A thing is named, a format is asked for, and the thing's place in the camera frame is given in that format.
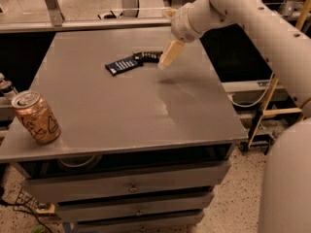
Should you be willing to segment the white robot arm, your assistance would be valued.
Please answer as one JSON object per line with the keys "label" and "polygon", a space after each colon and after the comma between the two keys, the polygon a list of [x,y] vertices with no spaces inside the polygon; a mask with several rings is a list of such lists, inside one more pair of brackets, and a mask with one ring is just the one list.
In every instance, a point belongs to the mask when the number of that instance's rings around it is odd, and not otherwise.
{"label": "white robot arm", "polygon": [[174,38],[164,48],[169,66],[186,43],[238,24],[305,116],[277,138],[267,156],[258,233],[311,233],[311,39],[262,0],[195,0],[164,14]]}

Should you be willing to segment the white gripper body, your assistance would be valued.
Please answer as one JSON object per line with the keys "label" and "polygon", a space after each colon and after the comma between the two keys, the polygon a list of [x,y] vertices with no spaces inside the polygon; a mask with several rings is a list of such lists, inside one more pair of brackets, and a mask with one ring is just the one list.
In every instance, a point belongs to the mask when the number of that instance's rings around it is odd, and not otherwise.
{"label": "white gripper body", "polygon": [[204,33],[204,10],[192,3],[187,3],[177,10],[172,18],[171,31],[184,43],[199,39]]}

